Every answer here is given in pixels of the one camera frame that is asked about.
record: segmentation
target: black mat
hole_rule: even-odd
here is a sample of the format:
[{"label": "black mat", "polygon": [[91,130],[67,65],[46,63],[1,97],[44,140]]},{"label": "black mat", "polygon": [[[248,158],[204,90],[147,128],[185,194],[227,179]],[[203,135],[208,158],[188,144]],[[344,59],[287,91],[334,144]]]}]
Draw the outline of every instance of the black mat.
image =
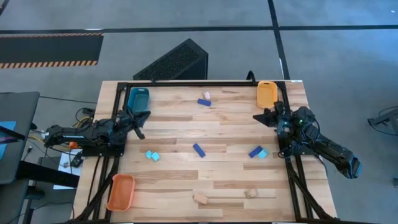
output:
[{"label": "black mat", "polygon": [[102,33],[0,35],[0,68],[96,65]]}]

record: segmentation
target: hazard tape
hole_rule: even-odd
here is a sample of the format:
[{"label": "hazard tape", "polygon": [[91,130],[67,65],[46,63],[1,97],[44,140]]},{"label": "hazard tape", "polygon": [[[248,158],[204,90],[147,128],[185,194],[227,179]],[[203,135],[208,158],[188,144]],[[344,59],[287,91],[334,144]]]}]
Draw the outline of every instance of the hazard tape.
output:
[{"label": "hazard tape", "polygon": [[45,67],[74,67],[96,65],[97,61],[67,61],[67,62],[24,62],[0,63],[0,68],[45,68]]},{"label": "hazard tape", "polygon": [[104,36],[104,33],[0,35],[0,38],[15,38],[15,37],[79,37],[79,36],[86,36],[86,35],[102,35],[102,36]]}]

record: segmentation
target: teal bin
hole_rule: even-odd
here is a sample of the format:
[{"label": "teal bin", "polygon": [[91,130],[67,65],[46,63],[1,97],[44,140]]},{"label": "teal bin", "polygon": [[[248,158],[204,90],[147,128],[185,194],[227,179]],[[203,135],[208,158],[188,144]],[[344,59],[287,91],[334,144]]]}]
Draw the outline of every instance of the teal bin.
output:
[{"label": "teal bin", "polygon": [[149,90],[147,88],[133,88],[130,91],[127,106],[133,113],[147,111]]}]

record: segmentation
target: wooden block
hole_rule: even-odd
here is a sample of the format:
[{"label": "wooden block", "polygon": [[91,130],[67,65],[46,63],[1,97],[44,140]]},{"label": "wooden block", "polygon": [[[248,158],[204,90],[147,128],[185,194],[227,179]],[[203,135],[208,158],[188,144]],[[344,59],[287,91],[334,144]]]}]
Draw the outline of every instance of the wooden block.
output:
[{"label": "wooden block", "polygon": [[195,195],[193,196],[193,199],[202,204],[205,204],[205,205],[207,204],[207,197],[205,197],[203,195],[195,193]]},{"label": "wooden block", "polygon": [[259,193],[257,192],[257,189],[250,189],[245,191],[244,194],[246,195],[246,198],[253,198],[256,197]]}]

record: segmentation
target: blue block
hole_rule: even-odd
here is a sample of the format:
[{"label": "blue block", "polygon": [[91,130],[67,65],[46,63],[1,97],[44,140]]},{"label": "blue block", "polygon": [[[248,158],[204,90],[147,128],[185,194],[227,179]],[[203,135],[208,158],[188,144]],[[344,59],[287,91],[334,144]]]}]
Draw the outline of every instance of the blue block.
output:
[{"label": "blue block", "polygon": [[152,152],[150,150],[148,150],[147,152],[145,152],[145,156],[150,159],[152,158]]},{"label": "blue block", "polygon": [[160,159],[159,154],[157,152],[152,153],[152,158],[156,161]]},{"label": "blue block", "polygon": [[211,106],[211,102],[204,99],[198,99],[198,103],[205,106]]},{"label": "blue block", "polygon": [[200,146],[196,143],[193,145],[194,150],[199,154],[200,157],[204,157],[206,154],[205,152],[200,148]]},{"label": "blue block", "polygon": [[267,155],[268,155],[268,152],[267,152],[265,149],[262,150],[262,151],[258,154],[258,156],[259,156],[260,159],[265,158]]},{"label": "blue block", "polygon": [[253,151],[251,151],[249,153],[250,158],[253,158],[257,154],[259,154],[261,151],[262,151],[262,147],[261,146],[257,146],[257,148],[255,148]]}]

